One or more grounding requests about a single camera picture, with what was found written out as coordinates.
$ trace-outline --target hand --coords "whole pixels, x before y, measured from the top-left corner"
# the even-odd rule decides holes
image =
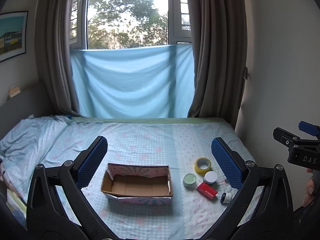
[[[307,169],[307,173],[312,173],[313,170],[312,169]],[[313,201],[313,199],[315,198],[315,196],[313,195],[313,191],[315,189],[315,184],[311,179],[309,179],[309,181],[307,182],[307,187],[306,187],[307,191],[306,191],[306,195],[304,196],[303,202],[302,202],[302,206],[306,207],[308,206],[311,201]]]

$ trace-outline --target open box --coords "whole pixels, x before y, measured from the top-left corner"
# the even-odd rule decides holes
[[[170,204],[173,191],[169,166],[108,163],[101,191],[108,198],[124,203]]]

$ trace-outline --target black robotic device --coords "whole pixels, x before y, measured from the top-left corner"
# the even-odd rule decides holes
[[[299,128],[314,136],[320,135],[317,126],[301,122]],[[274,139],[289,148],[288,162],[314,171],[320,170],[319,140],[303,140],[281,128],[276,128],[273,135]],[[259,167],[252,161],[245,162],[222,138],[214,141],[221,149],[220,157],[223,159],[225,155],[224,160],[228,159],[239,172],[242,187],[216,223],[199,240],[303,240],[313,236],[314,228],[319,226],[320,191],[306,208],[294,212],[289,182],[282,165],[277,164],[273,169]],[[6,239],[121,240],[104,224],[81,192],[81,188],[92,179],[107,148],[107,140],[99,136],[74,161],[67,160],[62,166],[53,168],[45,168],[42,164],[36,166],[27,202],[28,231],[15,220],[0,198],[0,223],[8,232]],[[314,172],[316,188],[319,187],[318,174]],[[56,186],[62,186],[81,226],[68,219]],[[258,186],[264,188],[253,215],[247,223],[238,226]]]

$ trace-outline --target jar lid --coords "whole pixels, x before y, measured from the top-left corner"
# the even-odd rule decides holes
[[[183,177],[183,185],[185,187],[192,187],[196,183],[197,177],[193,173],[188,173]]]
[[[214,171],[208,171],[204,175],[204,182],[206,182],[208,184],[213,184],[217,181],[217,178],[218,178],[217,173],[215,173]]]

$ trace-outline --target headboard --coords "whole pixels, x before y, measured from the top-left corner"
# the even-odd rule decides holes
[[[55,114],[44,83],[23,90],[0,106],[0,140],[22,119]]]

